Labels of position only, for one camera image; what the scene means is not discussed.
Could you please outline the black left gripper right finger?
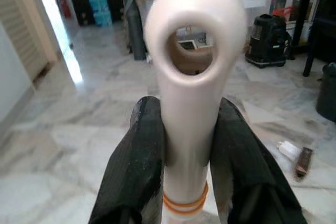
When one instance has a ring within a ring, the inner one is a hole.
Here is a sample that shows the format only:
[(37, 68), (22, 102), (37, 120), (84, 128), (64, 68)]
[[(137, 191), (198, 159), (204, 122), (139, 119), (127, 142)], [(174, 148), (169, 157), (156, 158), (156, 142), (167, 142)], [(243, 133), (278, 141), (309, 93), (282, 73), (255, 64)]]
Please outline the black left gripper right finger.
[(276, 160), (226, 98), (214, 128), (210, 169), (221, 223), (307, 222)]

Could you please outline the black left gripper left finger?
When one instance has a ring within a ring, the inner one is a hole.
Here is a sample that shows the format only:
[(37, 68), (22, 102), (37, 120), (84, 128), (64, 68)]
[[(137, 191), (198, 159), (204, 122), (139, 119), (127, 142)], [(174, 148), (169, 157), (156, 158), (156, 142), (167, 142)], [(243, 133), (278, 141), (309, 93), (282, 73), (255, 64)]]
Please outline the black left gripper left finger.
[(89, 223), (161, 223), (164, 159), (160, 101), (142, 97), (108, 160)]

